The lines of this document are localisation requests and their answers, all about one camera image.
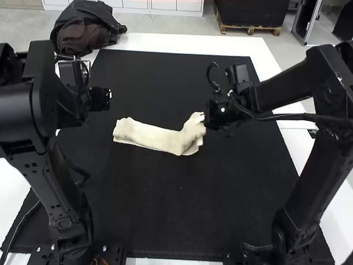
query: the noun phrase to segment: rubber mat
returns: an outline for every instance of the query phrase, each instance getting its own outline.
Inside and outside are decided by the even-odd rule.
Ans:
[[[111,109],[91,113],[90,125],[58,136],[65,155],[92,174],[84,190],[96,241],[121,243],[131,257],[214,261],[238,252],[242,242],[271,243],[274,214],[298,178],[275,122],[252,121],[234,129],[232,137],[208,131],[198,153],[188,157],[113,142],[117,119],[131,116],[180,130],[192,112],[205,111],[211,62],[222,68],[246,63],[258,83],[248,57],[99,52],[92,82],[112,89]],[[9,235],[36,200],[30,192]],[[47,225],[39,209],[12,251],[49,244]],[[322,234],[313,251],[317,260],[333,262]]]

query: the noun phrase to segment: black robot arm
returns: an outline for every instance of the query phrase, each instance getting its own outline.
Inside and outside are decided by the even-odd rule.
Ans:
[[[59,67],[61,79],[50,41],[33,41],[28,53],[17,54],[0,44],[0,157],[22,173],[49,216],[51,252],[42,261],[32,256],[30,264],[90,264],[92,214],[70,169],[89,174],[65,159],[56,130],[82,125],[89,111],[109,109],[110,90],[83,82],[81,61]]]
[[[226,69],[229,86],[222,88],[211,81],[214,66],[218,67],[213,63],[207,70],[214,88],[208,128],[253,119],[309,120],[319,127],[292,194],[274,217],[271,255],[265,255],[271,264],[292,264],[308,257],[325,209],[353,168],[353,42],[313,47],[304,61],[256,86],[246,65],[235,65]],[[308,97],[314,99],[316,114],[269,112]],[[263,256],[252,253],[266,248],[244,247],[244,262],[263,262]]]

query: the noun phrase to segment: white cabinet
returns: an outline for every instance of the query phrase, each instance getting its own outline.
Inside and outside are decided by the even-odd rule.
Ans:
[[[176,10],[177,0],[151,0],[152,9]]]
[[[103,0],[103,2],[111,7],[122,7],[122,0]]]
[[[46,4],[49,4],[49,5],[53,4],[56,6],[68,6],[69,2],[68,0],[44,0],[44,5]]]
[[[148,0],[122,0],[124,8],[148,9]]]
[[[176,0],[176,9],[179,11],[201,12],[202,0]]]
[[[0,0],[42,1],[44,10],[64,10],[73,0]],[[204,0],[101,0],[113,7],[113,13],[180,15],[201,17]]]

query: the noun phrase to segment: white towel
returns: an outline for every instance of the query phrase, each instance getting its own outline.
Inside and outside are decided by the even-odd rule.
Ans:
[[[174,131],[140,123],[130,117],[123,118],[116,121],[113,141],[188,156],[196,153],[203,144],[202,137],[206,134],[204,120],[203,112],[195,112],[181,131]]]

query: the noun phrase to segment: white table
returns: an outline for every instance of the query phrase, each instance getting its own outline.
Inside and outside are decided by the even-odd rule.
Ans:
[[[177,54],[202,54],[225,56],[250,56],[261,81],[281,72],[277,62],[262,38],[230,36],[197,36],[129,33],[109,49],[170,52]],[[94,61],[98,51],[86,56]],[[275,110],[276,113],[302,113],[301,103],[294,103]],[[305,121],[278,121],[283,139],[294,165],[300,174],[311,152],[314,140],[307,128],[314,125]],[[29,191],[24,177],[6,160],[0,159],[0,242],[2,242]],[[343,183],[328,206],[321,222],[324,236],[336,264],[341,264],[353,249],[353,189]],[[25,265],[30,255],[9,255],[7,265]],[[128,259],[136,265],[198,265],[197,261],[166,259]]]

